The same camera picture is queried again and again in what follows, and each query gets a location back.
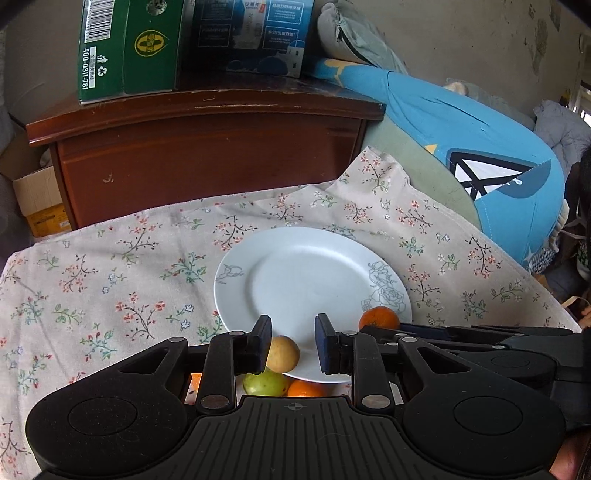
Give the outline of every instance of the green cushion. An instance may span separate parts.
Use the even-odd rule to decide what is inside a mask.
[[[482,230],[478,212],[466,190],[445,165],[416,143],[389,117],[385,116],[381,122],[370,123],[363,146],[374,147],[392,155],[402,165],[414,188]]]

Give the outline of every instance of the floral tablecloth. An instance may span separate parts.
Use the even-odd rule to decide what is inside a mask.
[[[223,330],[214,282],[242,275],[226,265],[214,278],[224,254],[257,231],[293,225],[376,252],[402,278],[414,323],[579,330],[474,226],[367,149],[330,185],[146,210],[13,255],[0,277],[0,479],[39,471],[24,436],[38,400],[166,338],[208,342]],[[375,278],[377,290],[388,287]]]

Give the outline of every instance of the yellow pear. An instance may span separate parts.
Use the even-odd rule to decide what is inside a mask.
[[[278,374],[291,372],[300,361],[300,349],[289,337],[278,336],[271,341],[267,367]]]

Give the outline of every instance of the green box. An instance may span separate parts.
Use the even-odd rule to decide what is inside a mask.
[[[85,0],[80,103],[173,90],[193,8],[194,0]]]

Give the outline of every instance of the gray pillow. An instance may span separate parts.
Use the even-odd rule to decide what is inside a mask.
[[[331,58],[408,75],[404,62],[386,45],[375,25],[346,0],[335,0],[322,8],[318,35]]]

